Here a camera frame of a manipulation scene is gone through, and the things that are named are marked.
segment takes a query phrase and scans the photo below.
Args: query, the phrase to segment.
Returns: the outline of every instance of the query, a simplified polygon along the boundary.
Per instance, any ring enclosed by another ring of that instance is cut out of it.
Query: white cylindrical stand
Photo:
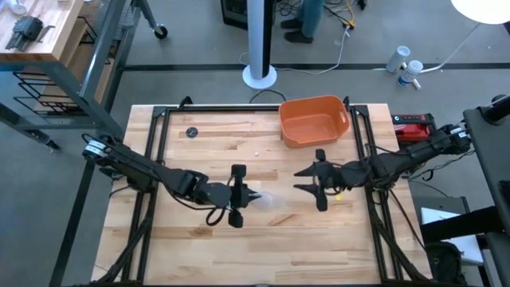
[[[250,88],[269,88],[277,81],[277,71],[269,64],[272,27],[273,0],[248,0],[249,65],[242,79]]]

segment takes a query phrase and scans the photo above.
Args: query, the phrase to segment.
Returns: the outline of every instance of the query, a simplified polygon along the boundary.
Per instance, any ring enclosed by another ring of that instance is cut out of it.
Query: jeans
[[[325,0],[303,0],[296,19],[303,22],[301,33],[305,37],[313,37],[322,16],[322,9]]]

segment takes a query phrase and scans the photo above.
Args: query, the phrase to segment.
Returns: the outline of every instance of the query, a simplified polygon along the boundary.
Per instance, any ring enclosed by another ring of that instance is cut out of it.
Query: small black disc
[[[189,138],[194,138],[197,135],[198,135],[198,129],[195,127],[191,127],[186,130],[186,136],[188,136]]]

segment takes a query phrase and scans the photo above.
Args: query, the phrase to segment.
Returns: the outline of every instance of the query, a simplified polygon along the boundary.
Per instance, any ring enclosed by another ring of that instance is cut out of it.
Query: table leg
[[[21,133],[28,138],[44,144],[49,147],[51,151],[60,150],[61,148],[53,142],[48,135],[38,129],[30,128],[31,123],[25,120],[22,116],[18,115],[15,111],[7,108],[4,104],[0,103],[0,121],[7,124],[17,132]]]

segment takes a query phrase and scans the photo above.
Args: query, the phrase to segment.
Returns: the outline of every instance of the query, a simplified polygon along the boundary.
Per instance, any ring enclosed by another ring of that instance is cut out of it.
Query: red power tool
[[[425,115],[392,115],[393,126],[397,134],[398,145],[427,140],[431,132],[436,130],[436,123],[431,114]]]

